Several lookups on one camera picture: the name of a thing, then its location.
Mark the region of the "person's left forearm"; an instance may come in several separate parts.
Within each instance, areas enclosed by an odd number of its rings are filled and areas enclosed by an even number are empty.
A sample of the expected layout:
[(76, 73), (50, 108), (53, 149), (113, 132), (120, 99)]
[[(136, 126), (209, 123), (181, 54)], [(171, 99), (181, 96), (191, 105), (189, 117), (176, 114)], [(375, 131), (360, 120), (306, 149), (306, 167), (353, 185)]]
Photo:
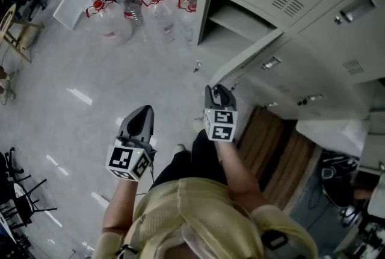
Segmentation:
[(102, 233), (128, 232), (133, 222), (134, 204), (138, 183), (121, 179), (106, 209), (102, 222)]

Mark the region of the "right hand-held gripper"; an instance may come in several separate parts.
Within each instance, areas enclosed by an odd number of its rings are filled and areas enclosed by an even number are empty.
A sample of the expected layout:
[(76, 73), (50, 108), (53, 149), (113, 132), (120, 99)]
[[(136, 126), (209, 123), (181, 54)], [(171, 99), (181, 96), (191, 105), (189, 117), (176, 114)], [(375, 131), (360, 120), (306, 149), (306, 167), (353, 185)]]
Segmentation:
[(229, 89), (222, 84), (218, 84), (214, 89), (206, 85), (203, 124), (209, 140), (233, 141), (238, 112), (232, 110), (236, 110), (236, 99)]

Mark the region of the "person's right forearm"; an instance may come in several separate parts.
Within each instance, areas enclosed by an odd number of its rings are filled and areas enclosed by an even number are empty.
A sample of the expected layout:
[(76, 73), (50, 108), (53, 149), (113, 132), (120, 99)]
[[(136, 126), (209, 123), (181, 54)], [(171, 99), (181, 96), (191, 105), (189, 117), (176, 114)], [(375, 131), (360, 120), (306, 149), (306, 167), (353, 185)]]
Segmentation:
[(256, 177), (244, 164), (235, 144), (216, 142), (216, 147), (232, 199), (248, 212), (266, 205)]

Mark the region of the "wooden slatted board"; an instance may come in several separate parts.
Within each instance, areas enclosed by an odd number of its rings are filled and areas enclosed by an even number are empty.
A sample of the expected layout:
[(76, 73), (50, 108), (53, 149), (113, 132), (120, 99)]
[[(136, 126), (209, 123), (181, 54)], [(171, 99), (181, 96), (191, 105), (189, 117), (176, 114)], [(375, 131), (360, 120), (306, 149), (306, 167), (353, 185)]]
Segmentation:
[(241, 158), (267, 200), (283, 209), (305, 174), (316, 144), (260, 106), (254, 107), (237, 142)]

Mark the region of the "white cabinet door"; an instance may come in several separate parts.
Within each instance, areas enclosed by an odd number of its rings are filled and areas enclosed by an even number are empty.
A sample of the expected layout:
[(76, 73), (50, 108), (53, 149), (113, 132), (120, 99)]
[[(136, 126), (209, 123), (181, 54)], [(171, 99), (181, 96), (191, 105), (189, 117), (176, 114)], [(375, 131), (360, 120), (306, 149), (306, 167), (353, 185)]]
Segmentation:
[(254, 57), (275, 42), (279, 37), (284, 35), (284, 32), (276, 29), (258, 40), (255, 44), (251, 45), (249, 48), (245, 49), (241, 53), (235, 55), (229, 62), (221, 66), (210, 79), (208, 85), (215, 87), (217, 84), (221, 83), (227, 77), (229, 77), (235, 70), (240, 69), (249, 63)]

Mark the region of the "person's black trousers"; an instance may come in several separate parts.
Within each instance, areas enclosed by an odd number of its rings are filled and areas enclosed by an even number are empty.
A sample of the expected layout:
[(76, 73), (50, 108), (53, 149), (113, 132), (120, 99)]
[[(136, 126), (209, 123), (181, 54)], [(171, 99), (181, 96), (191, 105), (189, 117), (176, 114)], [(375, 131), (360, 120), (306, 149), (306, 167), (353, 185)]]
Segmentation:
[(213, 141), (201, 130), (192, 144), (192, 150), (177, 152), (171, 163), (159, 174), (150, 189), (182, 178), (205, 178), (227, 185), (224, 170)]

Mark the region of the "black metal frame chair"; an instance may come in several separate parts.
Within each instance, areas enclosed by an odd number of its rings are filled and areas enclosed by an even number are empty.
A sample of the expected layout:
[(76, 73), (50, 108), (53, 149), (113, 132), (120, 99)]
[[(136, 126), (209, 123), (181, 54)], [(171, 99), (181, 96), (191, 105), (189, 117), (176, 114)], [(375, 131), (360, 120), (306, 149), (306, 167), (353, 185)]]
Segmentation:
[(42, 186), (47, 179), (44, 179), (40, 183), (36, 184), (30, 190), (27, 190), (22, 181), (30, 179), (31, 175), (27, 175), (23, 178), (17, 178), (24, 172), (23, 168), (16, 168), (13, 166), (13, 156), (15, 154), (15, 148), (11, 147), (8, 152), (0, 152), (0, 205), (11, 202), (13, 204), (8, 210), (0, 208), (0, 212), (5, 217), (6, 221), (11, 220), (17, 216), (20, 220), (19, 223), (13, 223), (9, 225), (11, 230), (27, 227), (32, 223), (32, 216), (36, 213), (44, 213), (58, 210), (57, 207), (52, 208), (38, 208), (37, 203), (39, 199), (33, 200), (31, 195)]

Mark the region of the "white foam box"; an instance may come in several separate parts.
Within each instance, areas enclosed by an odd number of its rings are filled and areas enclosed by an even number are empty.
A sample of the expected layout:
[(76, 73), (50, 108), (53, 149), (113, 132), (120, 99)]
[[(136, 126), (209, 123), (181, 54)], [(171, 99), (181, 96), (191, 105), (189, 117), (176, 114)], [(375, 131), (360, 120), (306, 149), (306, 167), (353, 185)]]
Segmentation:
[(369, 122), (356, 119), (299, 120), (296, 130), (326, 150), (360, 157)]

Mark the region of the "person's right shoe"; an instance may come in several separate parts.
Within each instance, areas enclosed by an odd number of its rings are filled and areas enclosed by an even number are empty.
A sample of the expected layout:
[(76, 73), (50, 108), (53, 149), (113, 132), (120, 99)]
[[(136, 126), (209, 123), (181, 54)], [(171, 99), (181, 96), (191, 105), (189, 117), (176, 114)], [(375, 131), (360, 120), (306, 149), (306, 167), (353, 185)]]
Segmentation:
[(200, 131), (206, 131), (205, 127), (205, 119), (203, 117), (194, 119), (193, 121), (193, 129), (199, 133)]

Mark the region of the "round light wooden table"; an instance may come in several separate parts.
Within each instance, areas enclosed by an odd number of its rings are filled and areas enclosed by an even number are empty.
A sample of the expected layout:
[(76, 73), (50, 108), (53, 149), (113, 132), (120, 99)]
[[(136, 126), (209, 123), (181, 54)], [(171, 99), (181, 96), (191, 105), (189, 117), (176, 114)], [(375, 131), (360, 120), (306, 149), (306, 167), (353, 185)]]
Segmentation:
[(16, 14), (16, 4), (13, 4), (4, 14), (0, 22), (0, 44), (5, 42), (22, 60), (31, 64), (28, 48), (45, 26), (42, 23), (17, 20)]

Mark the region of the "person's light knit top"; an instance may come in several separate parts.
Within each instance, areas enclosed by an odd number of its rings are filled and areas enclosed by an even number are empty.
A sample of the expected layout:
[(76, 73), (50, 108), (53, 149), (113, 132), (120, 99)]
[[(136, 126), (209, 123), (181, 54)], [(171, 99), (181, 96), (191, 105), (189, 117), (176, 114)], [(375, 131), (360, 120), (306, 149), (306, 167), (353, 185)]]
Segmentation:
[(276, 206), (247, 212), (231, 201), (225, 185), (184, 178), (150, 190), (128, 232), (103, 233), (92, 259), (163, 259), (166, 250), (183, 243), (201, 259), (271, 259), (262, 242), (269, 231), (283, 233), (298, 248), (295, 256), (318, 258), (311, 236)]

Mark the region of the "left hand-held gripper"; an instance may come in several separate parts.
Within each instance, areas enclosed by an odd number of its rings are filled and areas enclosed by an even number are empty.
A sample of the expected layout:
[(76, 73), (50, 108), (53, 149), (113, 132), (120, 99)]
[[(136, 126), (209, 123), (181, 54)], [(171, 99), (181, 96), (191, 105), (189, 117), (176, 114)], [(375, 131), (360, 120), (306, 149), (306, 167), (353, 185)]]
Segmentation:
[(156, 154), (149, 143), (154, 120), (155, 113), (151, 105), (144, 105), (123, 119), (119, 136), (108, 147), (105, 162), (106, 169), (114, 176), (139, 182), (151, 167)]

